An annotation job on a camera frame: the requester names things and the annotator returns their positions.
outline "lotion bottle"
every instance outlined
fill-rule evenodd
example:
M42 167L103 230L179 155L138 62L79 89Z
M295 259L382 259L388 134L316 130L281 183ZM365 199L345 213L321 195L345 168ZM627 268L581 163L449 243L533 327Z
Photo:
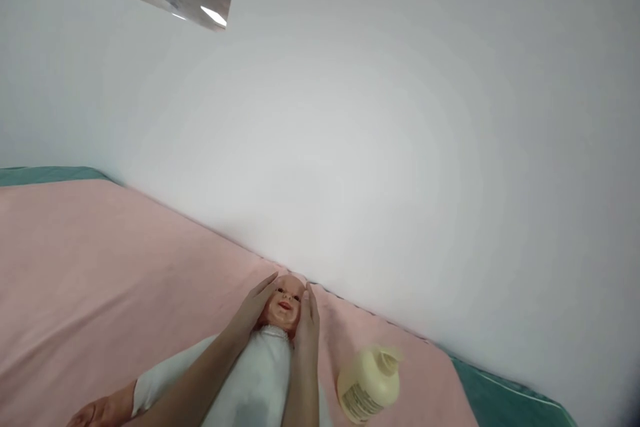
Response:
M351 364L340 371L338 399L350 421L364 424L396 401L401 360L398 350L374 345L358 352Z

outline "baby doll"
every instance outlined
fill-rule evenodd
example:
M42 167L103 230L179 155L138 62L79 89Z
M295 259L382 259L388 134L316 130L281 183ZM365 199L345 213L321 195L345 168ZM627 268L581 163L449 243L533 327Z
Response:
M273 292L258 320L256 330L202 423L208 426L279 427L282 421L289 371L291 343L300 320L305 286L296 277L276 280ZM136 381L109 397L98 399L76 413L67 427L120 427L143 414L204 352L211 336L166 359ZM329 410L319 388L320 426L331 427Z

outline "finger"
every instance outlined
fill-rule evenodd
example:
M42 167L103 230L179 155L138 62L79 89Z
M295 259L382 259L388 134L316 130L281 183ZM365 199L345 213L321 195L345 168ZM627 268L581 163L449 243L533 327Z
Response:
M300 303L300 319L311 318L311 302L309 301L309 292L302 294L302 302Z
M81 415L74 415L73 418L67 424L67 427L87 427L89 425L89 419L83 418Z
M307 292L309 292L309 303L311 304L311 318L313 318L314 322L318 322L320 320L320 313L318 312L318 302L315 299L313 288L311 287L311 284L309 282L307 282Z
M267 300L269 299L269 297L271 297L271 294L275 291L275 289L278 288L278 282L276 282L275 280L272 280L271 283L269 285L267 285L266 287L264 287L262 289L262 292L260 292L259 294L257 294L256 298L260 299L260 302L262 302L263 304L267 302Z
M278 276L277 272L273 272L269 277L265 278L262 282L260 282L259 284L257 284L253 289L251 289L251 291L249 292L249 294L252 297L255 297L256 295L258 295L260 292L262 292L265 287L267 287L271 282L273 282L273 280Z

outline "white wall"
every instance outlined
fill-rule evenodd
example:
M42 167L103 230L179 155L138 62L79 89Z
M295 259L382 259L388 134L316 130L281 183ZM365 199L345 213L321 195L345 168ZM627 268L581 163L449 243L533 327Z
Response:
M640 0L0 0L0 166L93 165L360 306L622 418Z

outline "green blanket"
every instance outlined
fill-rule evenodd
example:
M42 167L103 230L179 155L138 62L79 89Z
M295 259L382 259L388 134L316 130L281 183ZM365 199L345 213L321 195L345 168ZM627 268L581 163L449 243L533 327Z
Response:
M0 187L65 180L106 179L88 167L0 169ZM557 402L450 355L479 427L575 427Z
M0 187L86 179L109 180L96 169L88 167L14 167L0 169Z

